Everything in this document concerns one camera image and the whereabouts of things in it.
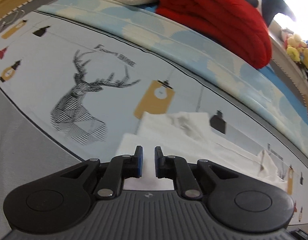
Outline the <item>white t-shirt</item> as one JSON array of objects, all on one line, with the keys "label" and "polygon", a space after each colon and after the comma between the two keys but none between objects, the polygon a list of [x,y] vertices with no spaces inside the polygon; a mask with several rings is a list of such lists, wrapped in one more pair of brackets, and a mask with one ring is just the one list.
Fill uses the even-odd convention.
[{"label": "white t-shirt", "polygon": [[125,180],[125,190],[172,189],[171,180],[155,176],[154,149],[157,146],[164,155],[183,157],[188,163],[207,159],[282,190],[287,189],[286,181],[279,178],[278,168],[266,150],[254,155],[214,133],[207,113],[144,113],[136,134],[124,134],[116,154],[133,154],[138,145],[144,152],[143,173],[139,179]]}]

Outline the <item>deer print bed sheet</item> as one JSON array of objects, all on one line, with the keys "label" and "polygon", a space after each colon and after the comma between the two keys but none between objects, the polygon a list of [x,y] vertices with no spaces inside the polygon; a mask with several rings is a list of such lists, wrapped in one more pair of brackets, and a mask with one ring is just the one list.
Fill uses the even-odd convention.
[{"label": "deer print bed sheet", "polygon": [[207,113],[212,131],[266,150],[308,223],[308,167],[240,100],[207,79],[117,37],[31,12],[0,34],[0,88],[43,133],[82,159],[109,161],[144,113]]}]

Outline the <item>yellow plush toy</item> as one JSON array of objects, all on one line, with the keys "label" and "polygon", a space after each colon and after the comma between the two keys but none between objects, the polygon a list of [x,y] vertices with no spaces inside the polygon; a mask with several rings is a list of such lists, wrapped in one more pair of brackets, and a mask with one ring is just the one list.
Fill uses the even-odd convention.
[{"label": "yellow plush toy", "polygon": [[286,34],[284,47],[292,61],[308,69],[308,46],[299,35]]}]

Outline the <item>blue cloud pattern quilt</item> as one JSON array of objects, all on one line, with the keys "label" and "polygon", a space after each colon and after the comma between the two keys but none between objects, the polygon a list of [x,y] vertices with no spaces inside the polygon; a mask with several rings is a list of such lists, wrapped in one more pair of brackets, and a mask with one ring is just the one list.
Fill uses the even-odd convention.
[{"label": "blue cloud pattern quilt", "polygon": [[308,157],[308,122],[267,70],[163,16],[112,0],[56,0],[40,12],[95,27],[177,63],[240,100]]}]

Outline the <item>red folded blanket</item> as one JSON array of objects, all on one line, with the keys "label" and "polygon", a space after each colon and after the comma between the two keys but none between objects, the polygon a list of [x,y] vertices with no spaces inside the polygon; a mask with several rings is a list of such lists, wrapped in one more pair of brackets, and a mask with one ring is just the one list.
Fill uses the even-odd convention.
[{"label": "red folded blanket", "polygon": [[256,69],[272,57],[268,27],[246,0],[159,0],[156,12],[215,40]]}]

